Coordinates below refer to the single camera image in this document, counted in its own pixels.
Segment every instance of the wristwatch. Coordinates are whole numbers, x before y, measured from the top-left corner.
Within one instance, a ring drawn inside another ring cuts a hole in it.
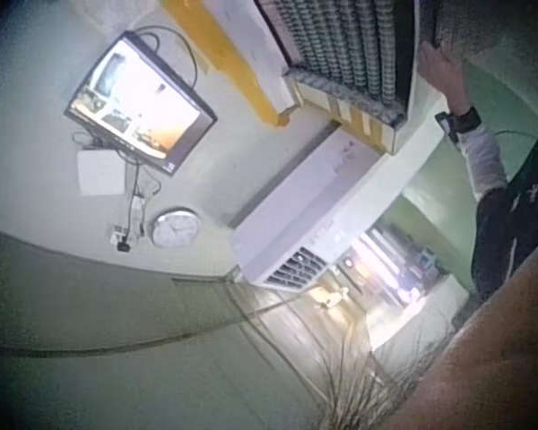
[[[456,116],[440,112],[434,118],[456,147],[458,146],[458,134],[469,133],[482,123],[474,106],[468,109],[464,115]]]

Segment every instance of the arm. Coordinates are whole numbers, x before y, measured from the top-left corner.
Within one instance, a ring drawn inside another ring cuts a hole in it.
[[[538,428],[538,248],[385,427],[433,428]]]
[[[448,108],[462,123],[471,110],[471,103],[464,85],[462,63],[443,48],[435,49],[424,43],[421,46],[420,74],[447,97]],[[473,193],[477,201],[488,192],[506,188],[507,179],[500,161],[496,136],[484,124],[461,131],[460,149],[466,159]]]

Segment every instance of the hand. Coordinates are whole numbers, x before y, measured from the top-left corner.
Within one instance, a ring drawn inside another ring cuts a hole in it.
[[[435,49],[423,42],[419,61],[419,73],[447,98],[448,109],[453,115],[464,115],[470,109],[466,95],[462,62],[449,50]]]

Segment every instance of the white sleeve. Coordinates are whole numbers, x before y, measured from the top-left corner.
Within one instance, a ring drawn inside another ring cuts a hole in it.
[[[489,191],[507,186],[498,141],[486,125],[480,124],[471,132],[458,134],[458,140],[476,201]]]

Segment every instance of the monitor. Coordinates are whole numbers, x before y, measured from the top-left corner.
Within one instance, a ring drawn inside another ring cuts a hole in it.
[[[65,114],[117,150],[172,176],[217,120],[135,33],[92,67]]]

